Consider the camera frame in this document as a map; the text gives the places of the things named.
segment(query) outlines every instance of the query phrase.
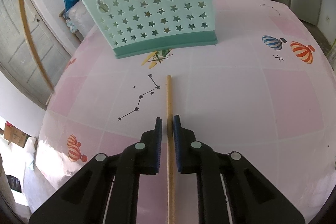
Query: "constellation print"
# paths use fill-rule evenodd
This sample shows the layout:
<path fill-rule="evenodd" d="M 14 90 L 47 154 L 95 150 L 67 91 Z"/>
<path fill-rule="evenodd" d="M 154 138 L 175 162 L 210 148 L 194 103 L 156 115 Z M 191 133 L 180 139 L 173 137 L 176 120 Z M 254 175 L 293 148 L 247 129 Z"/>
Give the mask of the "constellation print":
<path fill-rule="evenodd" d="M 153 84 L 155 85 L 155 88 L 154 88 L 154 89 L 151 89 L 150 91 L 145 92 L 144 94 L 141 94 L 141 95 L 139 96 L 138 104 L 137 104 L 137 106 L 134 108 L 134 110 L 131 111 L 131 112 L 129 112 L 129 113 L 127 113 L 126 115 L 124 115 L 124 116 L 122 116 L 122 117 L 119 117 L 119 118 L 118 118 L 118 121 L 121 121 L 122 118 L 126 117 L 127 115 L 129 115 L 129 114 L 131 114 L 131 113 L 133 113 L 133 112 L 139 111 L 139 109 L 140 109 L 140 108 L 139 108 L 139 104 L 140 104 L 141 99 L 143 99 L 144 95 L 146 95 L 146 94 L 153 95 L 155 90 L 159 90 L 159 89 L 160 89 L 160 86 L 157 85 L 157 84 L 155 83 L 155 81 L 153 80 L 153 78 L 152 78 L 152 74 L 149 74 L 148 77 L 152 80 Z"/>

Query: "hot air balloon print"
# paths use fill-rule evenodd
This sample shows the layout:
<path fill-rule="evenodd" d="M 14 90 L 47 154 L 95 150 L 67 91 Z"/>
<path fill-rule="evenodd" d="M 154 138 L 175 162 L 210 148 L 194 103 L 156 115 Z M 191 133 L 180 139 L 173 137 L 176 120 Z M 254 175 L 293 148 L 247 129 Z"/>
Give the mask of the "hot air balloon print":
<path fill-rule="evenodd" d="M 284 38 L 277 39 L 275 37 L 270 37 L 269 35 L 263 36 L 262 40 L 267 46 L 277 51 L 282 49 L 282 43 L 287 42 L 287 40 Z"/>
<path fill-rule="evenodd" d="M 313 54 L 312 52 L 315 51 L 314 47 L 311 45 L 305 46 L 299 42 L 292 41 L 291 42 L 291 49 L 295 53 L 295 55 L 300 58 L 303 62 L 307 64 L 313 63 Z"/>

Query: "pink tablecloth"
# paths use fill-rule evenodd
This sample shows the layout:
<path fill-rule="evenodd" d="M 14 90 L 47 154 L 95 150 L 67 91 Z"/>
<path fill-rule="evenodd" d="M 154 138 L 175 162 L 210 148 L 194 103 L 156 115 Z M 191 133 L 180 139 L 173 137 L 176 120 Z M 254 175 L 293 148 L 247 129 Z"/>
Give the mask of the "pink tablecloth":
<path fill-rule="evenodd" d="M 336 183 L 335 75 L 285 5 L 214 0 L 214 7 L 218 44 L 173 49 L 155 66 L 156 56 L 144 62 L 148 54 L 117 60 L 93 27 L 43 121 L 36 165 L 55 188 L 84 165 L 69 160 L 70 135 L 91 159 L 120 153 L 153 129 L 156 117 L 165 121 L 165 78 L 172 75 L 182 125 L 218 152 L 241 152 L 307 222 L 314 217 Z M 265 36 L 287 43 L 275 50 Z M 141 177 L 139 224 L 166 222 L 165 154 L 163 145 L 159 175 Z M 177 223 L 198 222 L 194 175 L 178 176 L 176 202 Z"/>

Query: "white wall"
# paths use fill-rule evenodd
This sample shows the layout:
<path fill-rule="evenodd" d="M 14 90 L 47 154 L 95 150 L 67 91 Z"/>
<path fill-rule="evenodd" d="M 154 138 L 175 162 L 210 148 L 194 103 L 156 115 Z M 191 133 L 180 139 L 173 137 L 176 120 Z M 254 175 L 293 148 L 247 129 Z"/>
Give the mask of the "white wall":
<path fill-rule="evenodd" d="M 336 0 L 322 0 L 317 27 L 332 45 L 336 38 Z"/>
<path fill-rule="evenodd" d="M 38 138 L 44 113 L 0 72 L 1 117 L 28 135 Z"/>

